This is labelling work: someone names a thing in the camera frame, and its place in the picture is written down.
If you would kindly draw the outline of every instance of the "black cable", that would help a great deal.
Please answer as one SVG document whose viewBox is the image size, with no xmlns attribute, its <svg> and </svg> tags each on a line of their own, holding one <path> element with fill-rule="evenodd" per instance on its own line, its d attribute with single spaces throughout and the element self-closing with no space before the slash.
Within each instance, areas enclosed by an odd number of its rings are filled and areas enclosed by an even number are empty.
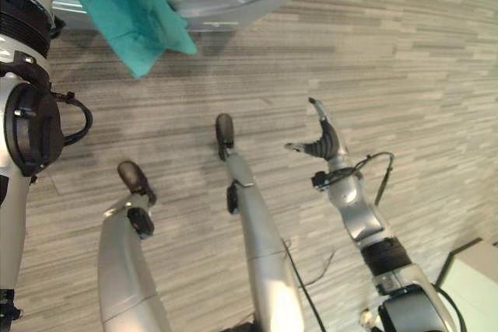
<svg viewBox="0 0 498 332">
<path fill-rule="evenodd" d="M 321 272 L 321 274 L 318 275 L 315 279 L 310 280 L 307 283 L 304 283 L 304 286 L 309 287 L 310 285 L 313 285 L 317 281 L 321 280 L 325 276 L 325 274 L 327 274 L 328 268 L 330 267 L 330 263 L 332 262 L 332 259 L 334 258 L 334 255 L 335 255 L 335 250 L 332 251 L 332 253 L 330 254 L 330 256 L 328 256 L 327 260 L 325 261 L 324 269 Z"/>
<path fill-rule="evenodd" d="M 314 307 L 314 303 L 311 300 L 311 297 L 308 294 L 308 291 L 306 290 L 306 285 L 304 285 L 303 279 L 301 279 L 301 276 L 299 274 L 299 271 L 297 270 L 296 264 L 294 264 L 293 256 L 290 254 L 290 251 L 286 245 L 286 242 L 284 240 L 282 240 L 282 243 L 283 243 L 283 246 L 286 248 L 287 255 L 289 256 L 289 259 L 290 259 L 290 264 L 293 266 L 294 273 L 297 276 L 297 281 L 301 285 L 301 288 L 303 289 L 304 295 L 306 296 L 308 302 L 310 303 L 311 309 L 313 310 L 313 314 L 314 314 L 315 318 L 317 319 L 317 322 L 318 322 L 318 325 L 320 326 L 321 332 L 327 332 L 323 322 L 321 321 L 320 314 L 318 313 L 317 309 Z"/>
<path fill-rule="evenodd" d="M 88 131 L 93 124 L 92 112 L 90 112 L 89 109 L 83 105 L 83 103 L 81 103 L 75 98 L 74 93 L 69 92 L 67 95 L 63 95 L 61 93 L 51 93 L 51 94 L 58 103 L 66 103 L 68 105 L 73 105 L 74 107 L 78 107 L 85 115 L 85 126 L 83 127 L 83 129 L 74 134 L 66 136 L 64 138 L 64 146 L 67 147 L 68 145 L 75 144 L 79 142 L 81 139 L 85 138 L 86 134 L 88 134 Z"/>
<path fill-rule="evenodd" d="M 284 240 L 284 245 L 290 250 L 290 248 L 293 245 L 293 241 L 291 239 Z M 334 258 L 334 255 L 335 255 L 335 250 L 332 250 L 332 252 L 328 256 L 328 258 L 324 262 L 324 268 L 321 271 L 321 273 L 315 279 L 310 280 L 310 281 L 304 283 L 304 286 L 308 287 L 310 285 L 313 285 L 317 281 L 321 280 L 327 274 L 328 268 L 330 267 L 330 263 L 332 262 L 332 259 Z"/>
<path fill-rule="evenodd" d="M 450 303 L 451 307 L 453 307 L 454 311 L 457 313 L 458 322 L 460 323 L 460 332 L 467 332 L 467 326 L 465 325 L 464 317 L 461 315 L 460 310 L 458 309 L 457 305 L 454 303 L 450 295 L 448 295 L 438 285 L 433 284 L 433 287 L 434 289 L 436 289 L 436 292 L 440 293 Z"/>
</svg>

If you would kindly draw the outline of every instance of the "teal towel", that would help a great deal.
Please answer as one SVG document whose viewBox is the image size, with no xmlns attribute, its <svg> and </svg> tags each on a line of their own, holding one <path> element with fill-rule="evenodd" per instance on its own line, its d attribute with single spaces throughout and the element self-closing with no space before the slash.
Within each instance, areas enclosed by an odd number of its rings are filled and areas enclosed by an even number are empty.
<svg viewBox="0 0 498 332">
<path fill-rule="evenodd" d="M 166 50 L 195 54 L 187 22 L 166 0 L 80 0 L 133 75 L 143 77 Z"/>
</svg>

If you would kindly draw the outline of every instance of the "black joint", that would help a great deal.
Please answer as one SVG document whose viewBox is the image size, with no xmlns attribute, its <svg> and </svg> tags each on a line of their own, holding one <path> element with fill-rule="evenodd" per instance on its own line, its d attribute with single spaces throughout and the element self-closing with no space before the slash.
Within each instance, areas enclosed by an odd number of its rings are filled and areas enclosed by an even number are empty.
<svg viewBox="0 0 498 332">
<path fill-rule="evenodd" d="M 361 250 L 361 255 L 373 276 L 411 264 L 410 258 L 398 239 L 391 237 Z"/>
<path fill-rule="evenodd" d="M 318 173 L 314 174 L 314 176 L 311 178 L 311 183 L 317 190 L 323 190 L 325 184 L 327 183 L 327 173 L 325 171 L 319 171 Z"/>
<path fill-rule="evenodd" d="M 226 189 L 226 207 L 230 214 L 236 214 L 238 212 L 239 203 L 237 198 L 237 181 L 234 181 Z"/>
<path fill-rule="evenodd" d="M 75 93 L 69 91 L 65 96 L 65 103 L 70 104 L 75 99 Z"/>
<path fill-rule="evenodd" d="M 22 311 L 14 306 L 13 289 L 0 290 L 0 331 L 8 331 L 13 320 L 18 320 Z"/>
<path fill-rule="evenodd" d="M 141 239 L 146 239 L 153 235 L 154 223 L 145 209 L 130 208 L 127 216 Z"/>
</svg>

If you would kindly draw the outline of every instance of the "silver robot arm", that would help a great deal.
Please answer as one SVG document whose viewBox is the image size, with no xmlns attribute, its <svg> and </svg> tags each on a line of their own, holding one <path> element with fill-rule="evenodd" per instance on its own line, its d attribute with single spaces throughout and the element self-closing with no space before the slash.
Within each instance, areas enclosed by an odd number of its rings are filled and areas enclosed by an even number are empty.
<svg viewBox="0 0 498 332">
<path fill-rule="evenodd" d="M 72 95 L 51 91 L 47 54 L 53 0 L 0 0 L 0 331 L 21 317 L 14 306 L 23 254 L 26 199 L 36 175 L 89 130 L 91 113 Z M 80 107 L 86 126 L 64 136 L 58 102 Z"/>
<path fill-rule="evenodd" d="M 394 332 L 456 332 L 434 287 L 420 267 L 410 261 L 377 206 L 366 200 L 338 128 L 319 100 L 309 101 L 320 117 L 323 134 L 315 143 L 289 143 L 286 148 L 328 162 L 329 173 L 317 173 L 314 185 L 328 190 L 331 203 L 339 210 L 348 234 L 373 274 L 378 292 L 389 296 L 379 307 L 384 327 Z"/>
<path fill-rule="evenodd" d="M 143 256 L 141 242 L 153 235 L 149 209 L 156 196 L 142 170 L 118 167 L 130 195 L 104 216 L 100 234 L 98 285 L 104 332 L 170 332 L 166 311 Z"/>
</svg>

